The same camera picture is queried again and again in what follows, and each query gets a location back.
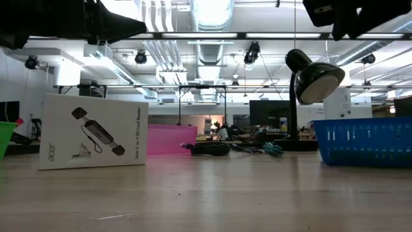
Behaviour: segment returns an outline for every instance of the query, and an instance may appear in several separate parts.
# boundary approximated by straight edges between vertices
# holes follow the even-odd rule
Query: lamp arm
[[[297,110],[296,110],[296,93],[295,93],[295,78],[296,75],[292,72],[289,86],[289,102],[290,102],[290,139],[299,140],[297,136]]]

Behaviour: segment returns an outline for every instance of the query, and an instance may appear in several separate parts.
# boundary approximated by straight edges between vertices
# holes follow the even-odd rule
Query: blue basket
[[[327,165],[412,167],[412,117],[314,121]]]

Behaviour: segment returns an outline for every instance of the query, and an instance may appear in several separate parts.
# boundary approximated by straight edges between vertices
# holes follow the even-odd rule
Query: wooden table
[[[37,163],[0,161],[0,231],[412,231],[409,169],[328,167],[316,153]]]

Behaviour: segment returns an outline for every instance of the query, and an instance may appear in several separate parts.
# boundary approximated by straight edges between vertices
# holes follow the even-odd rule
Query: black desk lamp
[[[278,140],[276,144],[285,151],[316,151],[317,141],[299,140],[297,134],[296,101],[300,104],[313,104],[329,96],[340,85],[345,72],[328,63],[313,63],[301,50],[293,49],[285,57],[286,64],[292,71],[290,78],[290,136]]]

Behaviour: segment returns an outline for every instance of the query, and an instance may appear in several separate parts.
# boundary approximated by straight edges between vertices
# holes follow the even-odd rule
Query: computer monitor
[[[0,122],[15,122],[20,118],[20,102],[0,102]]]
[[[250,125],[267,125],[280,128],[280,118],[288,119],[290,128],[289,101],[249,101]]]
[[[412,97],[393,100],[396,117],[412,117]]]

